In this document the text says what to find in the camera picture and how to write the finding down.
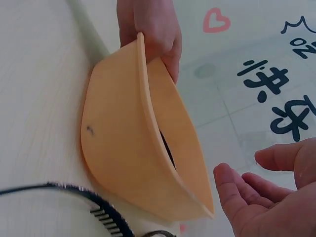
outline pink heart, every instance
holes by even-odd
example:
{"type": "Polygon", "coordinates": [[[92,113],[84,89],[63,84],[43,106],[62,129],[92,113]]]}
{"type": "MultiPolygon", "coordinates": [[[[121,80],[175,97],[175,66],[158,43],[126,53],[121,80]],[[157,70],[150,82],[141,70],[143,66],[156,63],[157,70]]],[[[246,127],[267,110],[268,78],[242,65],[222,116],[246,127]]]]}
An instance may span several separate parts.
{"type": "Polygon", "coordinates": [[[219,32],[223,32],[223,31],[228,30],[230,26],[231,26],[230,19],[228,17],[226,17],[226,16],[223,16],[222,12],[221,12],[221,9],[219,9],[217,7],[210,9],[207,12],[207,14],[206,14],[206,16],[204,17],[204,20],[203,20],[203,31],[205,33],[219,33],[219,32]],[[209,26],[211,15],[213,13],[216,14],[216,21],[224,22],[223,26],[220,26],[220,27],[210,27],[209,26]]]}

